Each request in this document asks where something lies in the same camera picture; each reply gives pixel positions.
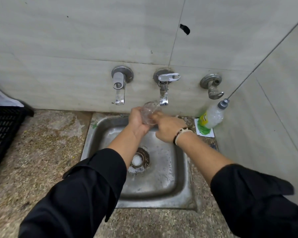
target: black plastic crate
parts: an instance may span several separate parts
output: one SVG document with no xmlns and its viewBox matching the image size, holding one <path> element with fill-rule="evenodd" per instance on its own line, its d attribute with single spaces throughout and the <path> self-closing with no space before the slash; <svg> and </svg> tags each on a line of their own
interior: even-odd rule
<svg viewBox="0 0 298 238">
<path fill-rule="evenodd" d="M 0 163 L 25 116 L 33 115 L 33 110 L 27 107 L 0 106 Z"/>
</svg>

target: bracelet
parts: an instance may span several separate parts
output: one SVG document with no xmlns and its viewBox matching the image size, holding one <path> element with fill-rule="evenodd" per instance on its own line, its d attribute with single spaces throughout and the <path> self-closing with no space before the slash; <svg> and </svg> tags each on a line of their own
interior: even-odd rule
<svg viewBox="0 0 298 238">
<path fill-rule="evenodd" d="M 175 145 L 177 145 L 177 140 L 178 140 L 180 134 L 183 134 L 183 133 L 185 133 L 185 132 L 192 132 L 192 130 L 189 129 L 188 127 L 180 128 L 180 130 L 177 132 L 177 135 L 176 135 L 176 136 L 174 137 L 174 139 L 173 139 L 173 143 L 174 143 Z"/>
</svg>

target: speckled countertop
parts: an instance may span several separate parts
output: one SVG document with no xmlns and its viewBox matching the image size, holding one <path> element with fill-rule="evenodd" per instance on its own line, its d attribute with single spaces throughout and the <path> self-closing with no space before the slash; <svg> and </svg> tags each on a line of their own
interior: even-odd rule
<svg viewBox="0 0 298 238">
<path fill-rule="evenodd" d="M 26 214 L 80 160 L 90 120 L 89 112 L 36 110 L 24 121 L 0 165 L 0 237 L 17 237 Z M 214 139 L 201 138 L 216 148 Z M 95 237 L 234 237 L 203 177 L 191 169 L 197 212 L 115 209 Z"/>
</svg>

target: wall-mounted faucet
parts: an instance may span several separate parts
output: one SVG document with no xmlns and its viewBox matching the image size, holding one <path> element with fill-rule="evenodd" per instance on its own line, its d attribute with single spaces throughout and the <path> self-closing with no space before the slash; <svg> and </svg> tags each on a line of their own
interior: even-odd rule
<svg viewBox="0 0 298 238">
<path fill-rule="evenodd" d="M 202 88 L 208 89 L 208 95 L 210 99 L 219 99 L 224 95 L 224 92 L 220 92 L 217 86 L 222 82 L 222 77 L 219 74 L 208 74 L 200 81 Z"/>
<path fill-rule="evenodd" d="M 174 73 L 171 69 L 162 68 L 156 71 L 153 75 L 154 81 L 160 88 L 160 106 L 168 105 L 168 84 L 180 79 L 180 75 Z"/>
<path fill-rule="evenodd" d="M 111 71 L 114 88 L 116 89 L 116 105 L 125 104 L 125 87 L 126 83 L 133 80 L 133 72 L 130 68 L 125 66 L 115 67 Z"/>
</svg>

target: hand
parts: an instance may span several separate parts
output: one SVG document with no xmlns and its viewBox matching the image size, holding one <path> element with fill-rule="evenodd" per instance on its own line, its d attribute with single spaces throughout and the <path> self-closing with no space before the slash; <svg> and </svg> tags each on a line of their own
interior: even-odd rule
<svg viewBox="0 0 298 238">
<path fill-rule="evenodd" d="M 129 120 L 128 126 L 131 127 L 136 137 L 142 138 L 148 133 L 148 131 L 152 126 L 149 124 L 142 123 L 140 110 L 141 110 L 141 107 L 136 107 L 131 109 L 129 119 L 128 119 Z"/>
<path fill-rule="evenodd" d="M 158 124 L 159 131 L 156 132 L 156 137 L 163 142 L 172 143 L 177 132 L 181 128 L 187 127 L 183 119 L 171 117 L 163 112 L 155 112 L 152 119 Z"/>
</svg>

